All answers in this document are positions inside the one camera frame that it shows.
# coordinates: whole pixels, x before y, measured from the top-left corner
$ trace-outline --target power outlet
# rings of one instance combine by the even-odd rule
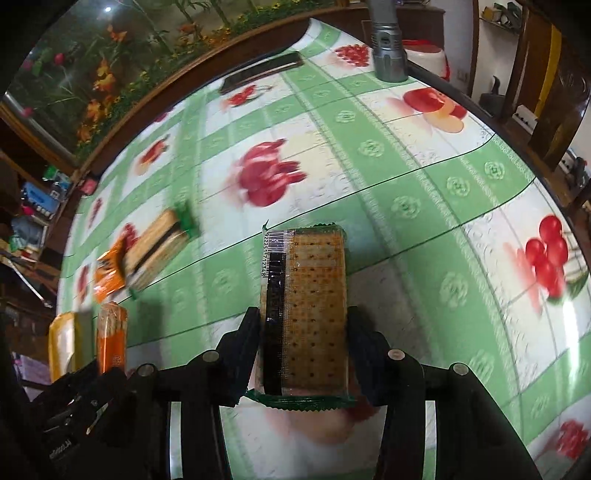
[[[468,83],[470,79],[470,74],[465,72],[464,70],[458,70],[456,73],[456,77],[460,82]]]

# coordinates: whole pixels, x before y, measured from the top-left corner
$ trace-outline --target orange snack package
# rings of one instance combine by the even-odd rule
[[[95,271],[95,298],[98,303],[125,287],[125,278],[121,271],[124,253],[125,237],[122,235],[109,251],[98,258]]]
[[[113,367],[125,372],[127,310],[114,302],[101,305],[96,325],[96,360],[99,373]]]

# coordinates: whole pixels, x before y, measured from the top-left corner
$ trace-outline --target green and white tablecloth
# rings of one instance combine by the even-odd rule
[[[336,222],[347,234],[349,303],[366,306],[390,344],[421,362],[468,364],[537,458],[566,420],[591,424],[591,291],[574,236],[486,125],[456,115],[461,131],[444,131],[404,95],[425,85],[377,80],[371,59],[359,67],[337,55],[351,44],[359,41],[312,20],[291,48],[304,65],[260,80],[257,88],[271,87],[261,96],[231,106],[236,92],[220,96],[215,81],[134,139],[80,204],[59,311],[96,321],[97,257],[127,223],[141,233],[163,208],[188,200],[199,236],[138,300],[116,296],[129,310],[128,367],[185,364],[258,305],[264,223]],[[282,138],[282,160],[298,161],[306,178],[255,206],[232,183],[235,169],[254,145]],[[138,159],[160,140],[168,149],[140,172]],[[551,214],[569,247],[571,297],[560,301],[524,266],[526,242]],[[222,411],[234,478],[371,478],[384,416],[314,417],[325,431],[310,433],[300,425],[310,419],[243,398]],[[434,419],[428,404],[426,477]]]

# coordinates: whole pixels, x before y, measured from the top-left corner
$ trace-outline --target table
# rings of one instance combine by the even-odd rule
[[[351,45],[357,59],[342,48]],[[532,456],[548,463],[544,449],[561,425],[591,424],[591,290],[556,203],[461,106],[414,79],[377,80],[358,40],[312,20],[291,50],[303,66],[226,96],[217,80],[117,157],[80,203],[59,311],[94,323],[97,257],[127,224],[140,234],[163,208],[188,201],[197,238],[137,300],[116,295],[129,310],[128,367],[184,364],[258,304],[263,224],[335,222],[347,235],[349,303],[365,306],[390,344],[421,362],[469,365]],[[140,165],[156,142],[165,151]],[[284,174],[256,190],[236,178],[262,142]],[[548,215],[541,234],[548,257],[566,261],[564,274],[534,244],[524,252]],[[542,265],[537,272],[530,261]],[[383,409],[302,414],[243,398],[222,410],[234,478],[372,476]],[[430,403],[426,422],[429,477]]]

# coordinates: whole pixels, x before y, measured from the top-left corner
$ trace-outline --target metal screw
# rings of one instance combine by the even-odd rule
[[[453,371],[458,375],[466,375],[470,369],[464,364],[454,364]]]
[[[138,375],[140,377],[149,377],[154,373],[154,366],[152,364],[143,364],[138,367]]]
[[[392,360],[402,360],[404,358],[404,352],[402,350],[398,350],[397,348],[393,348],[388,352],[388,356]]]
[[[217,362],[220,358],[220,354],[216,350],[208,350],[203,352],[203,361],[207,364]]]

